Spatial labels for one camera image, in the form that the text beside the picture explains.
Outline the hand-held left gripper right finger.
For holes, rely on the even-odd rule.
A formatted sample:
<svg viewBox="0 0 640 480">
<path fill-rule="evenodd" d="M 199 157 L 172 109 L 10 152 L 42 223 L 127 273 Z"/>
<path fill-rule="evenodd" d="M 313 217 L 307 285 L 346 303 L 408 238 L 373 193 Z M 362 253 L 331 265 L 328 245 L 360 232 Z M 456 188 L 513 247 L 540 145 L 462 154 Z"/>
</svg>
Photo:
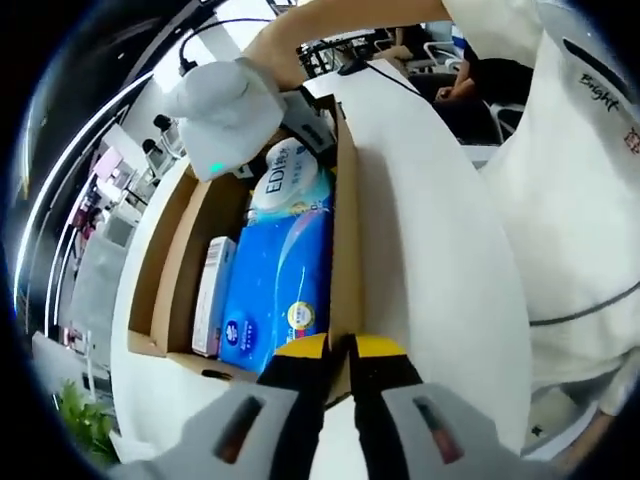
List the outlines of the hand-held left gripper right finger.
<svg viewBox="0 0 640 480">
<path fill-rule="evenodd" d="M 549 465 L 501 444 L 495 423 L 437 383 L 422 380 L 405 350 L 350 335 L 355 426 L 371 479 L 547 479 Z"/>
</svg>

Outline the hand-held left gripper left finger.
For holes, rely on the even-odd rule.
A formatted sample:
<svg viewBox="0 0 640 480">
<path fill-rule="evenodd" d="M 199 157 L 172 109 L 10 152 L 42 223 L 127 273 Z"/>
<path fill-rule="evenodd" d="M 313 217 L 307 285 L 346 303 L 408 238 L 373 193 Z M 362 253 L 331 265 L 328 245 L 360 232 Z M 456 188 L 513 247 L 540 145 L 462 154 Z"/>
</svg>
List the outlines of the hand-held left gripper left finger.
<svg viewBox="0 0 640 480">
<path fill-rule="evenodd" d="M 110 479 L 306 479 L 331 390 L 324 335 L 280 347 L 255 382 L 233 382 L 185 424 L 179 442 Z"/>
</svg>

